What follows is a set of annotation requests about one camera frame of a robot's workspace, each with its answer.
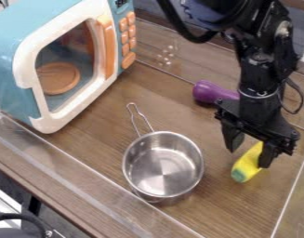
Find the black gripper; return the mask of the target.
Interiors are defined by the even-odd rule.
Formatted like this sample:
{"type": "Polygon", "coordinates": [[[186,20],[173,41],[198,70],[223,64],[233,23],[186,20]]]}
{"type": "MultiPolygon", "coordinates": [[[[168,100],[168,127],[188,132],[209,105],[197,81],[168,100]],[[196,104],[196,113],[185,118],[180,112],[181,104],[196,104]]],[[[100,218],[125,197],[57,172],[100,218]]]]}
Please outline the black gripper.
{"type": "Polygon", "coordinates": [[[280,112],[281,96],[281,89],[265,95],[240,91],[239,99],[215,101],[215,117],[221,121],[225,148],[231,152],[237,150],[244,135],[261,140],[260,168],[268,168],[283,152],[292,155],[300,139],[300,134],[280,112]]]}

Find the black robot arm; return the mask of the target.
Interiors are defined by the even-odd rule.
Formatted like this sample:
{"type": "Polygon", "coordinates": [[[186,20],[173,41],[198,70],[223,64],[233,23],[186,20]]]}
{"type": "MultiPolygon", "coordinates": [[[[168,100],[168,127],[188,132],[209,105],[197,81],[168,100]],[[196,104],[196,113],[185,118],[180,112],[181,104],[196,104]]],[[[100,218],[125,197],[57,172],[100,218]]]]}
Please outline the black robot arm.
{"type": "Polygon", "coordinates": [[[185,15],[205,32],[189,32],[172,7],[176,31],[193,43],[204,43],[221,34],[233,44],[241,73],[239,97],[216,100],[216,118],[221,121],[224,144],[235,151],[249,135],[261,142],[257,165],[268,167],[281,154],[291,154],[299,133],[281,116],[283,94],[295,71],[293,25],[279,0],[180,0],[185,15]]]}

